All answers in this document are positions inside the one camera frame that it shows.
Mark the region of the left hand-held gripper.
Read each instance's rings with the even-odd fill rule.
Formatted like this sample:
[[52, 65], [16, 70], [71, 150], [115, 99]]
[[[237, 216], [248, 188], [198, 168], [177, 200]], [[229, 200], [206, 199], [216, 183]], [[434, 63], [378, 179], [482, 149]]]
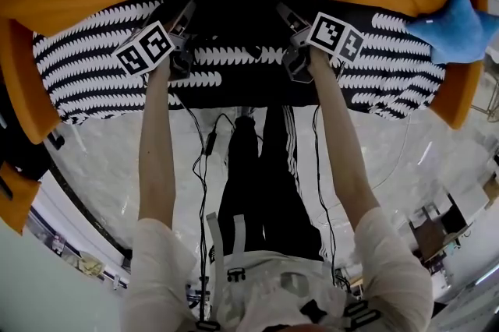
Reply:
[[115, 58], [128, 77], [142, 76], [169, 60], [170, 80], [187, 79], [193, 64], [193, 54], [188, 49], [188, 37], [182, 35], [196, 11], [190, 0], [176, 17], [172, 32], [160, 21], [136, 30], [118, 48]]

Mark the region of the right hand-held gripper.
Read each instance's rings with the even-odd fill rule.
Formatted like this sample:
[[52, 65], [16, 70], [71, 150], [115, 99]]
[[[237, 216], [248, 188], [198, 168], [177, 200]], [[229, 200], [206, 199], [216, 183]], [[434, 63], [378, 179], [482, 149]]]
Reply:
[[310, 25], [283, 2], [276, 5], [278, 15], [292, 31], [290, 45], [282, 62], [291, 81], [311, 83], [308, 72], [310, 53], [308, 47], [318, 48], [340, 61], [340, 66], [352, 64], [363, 48], [364, 35], [354, 26], [326, 13], [319, 12]]

